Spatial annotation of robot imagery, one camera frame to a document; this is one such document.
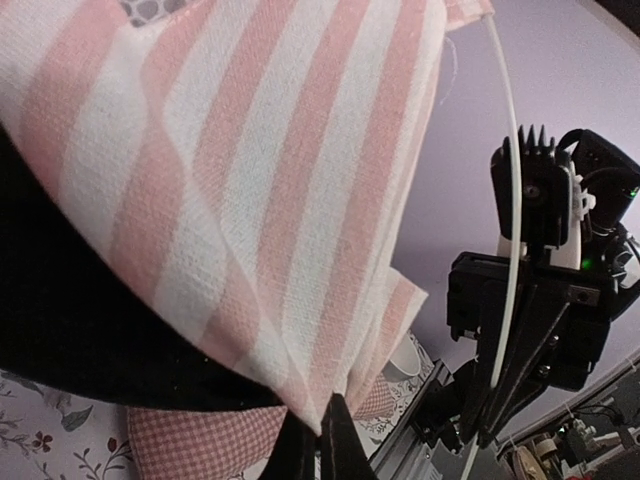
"striped towel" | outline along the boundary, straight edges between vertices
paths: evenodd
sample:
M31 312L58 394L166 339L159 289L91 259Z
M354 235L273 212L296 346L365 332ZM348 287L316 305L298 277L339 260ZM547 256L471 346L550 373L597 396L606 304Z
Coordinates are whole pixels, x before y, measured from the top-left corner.
M425 293L390 268L447 28L488 0L0 0L0 120L183 337L316 432Z

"floral pattern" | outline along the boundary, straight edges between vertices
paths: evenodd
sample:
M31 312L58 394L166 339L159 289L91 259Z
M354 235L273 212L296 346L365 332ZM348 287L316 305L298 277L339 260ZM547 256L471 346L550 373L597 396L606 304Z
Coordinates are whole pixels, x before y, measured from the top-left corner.
M416 397L433 363L415 337L422 371L390 384L391 418L356 422L368 456L380 447ZM257 480L261 460L229 480ZM316 462L316 479L320 478ZM0 478L138 480L123 407L77 397L0 371Z

